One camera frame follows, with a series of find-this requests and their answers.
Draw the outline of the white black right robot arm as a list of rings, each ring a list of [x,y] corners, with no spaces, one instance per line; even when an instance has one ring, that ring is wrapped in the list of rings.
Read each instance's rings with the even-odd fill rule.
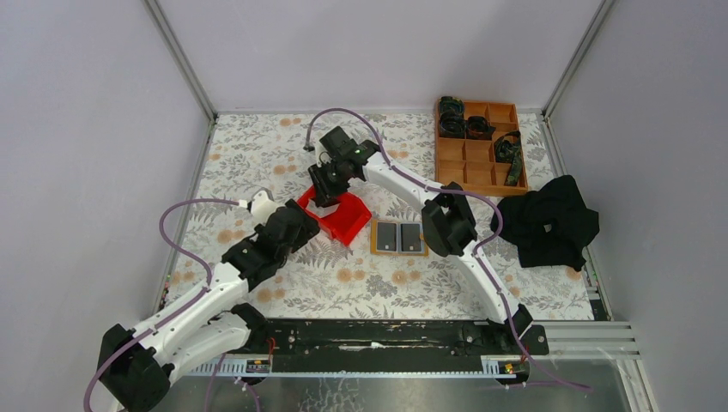
[[[317,206],[337,203],[349,190],[349,181],[360,179],[419,209],[422,234],[430,251],[450,259],[460,269],[475,288],[485,318],[498,324],[492,331],[495,347],[512,354],[525,344],[533,317],[506,290],[481,252],[476,218],[468,202],[471,193],[456,182],[443,185],[410,171],[389,159],[374,142],[356,142],[341,127],[321,137],[317,150],[326,155],[324,161],[309,169]]]

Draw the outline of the yellow leather card holder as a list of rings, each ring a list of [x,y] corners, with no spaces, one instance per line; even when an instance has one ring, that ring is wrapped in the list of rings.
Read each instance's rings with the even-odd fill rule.
[[[420,222],[375,220],[370,230],[370,252],[384,256],[426,257],[429,249]]]

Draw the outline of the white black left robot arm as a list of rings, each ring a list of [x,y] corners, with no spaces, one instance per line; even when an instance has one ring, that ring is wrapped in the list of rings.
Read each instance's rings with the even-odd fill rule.
[[[253,235],[206,266],[205,279],[171,305],[130,329],[115,324],[105,333],[85,410],[102,383],[127,410],[150,411],[190,370],[219,354],[265,345],[266,319],[246,297],[314,238],[319,224],[296,201],[279,204],[265,192],[237,204],[255,219]]]

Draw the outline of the dark brown credit card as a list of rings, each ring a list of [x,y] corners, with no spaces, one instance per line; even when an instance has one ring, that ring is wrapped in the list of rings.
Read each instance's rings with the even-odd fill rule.
[[[401,252],[423,252],[421,226],[418,223],[403,222],[400,224],[400,245]]]

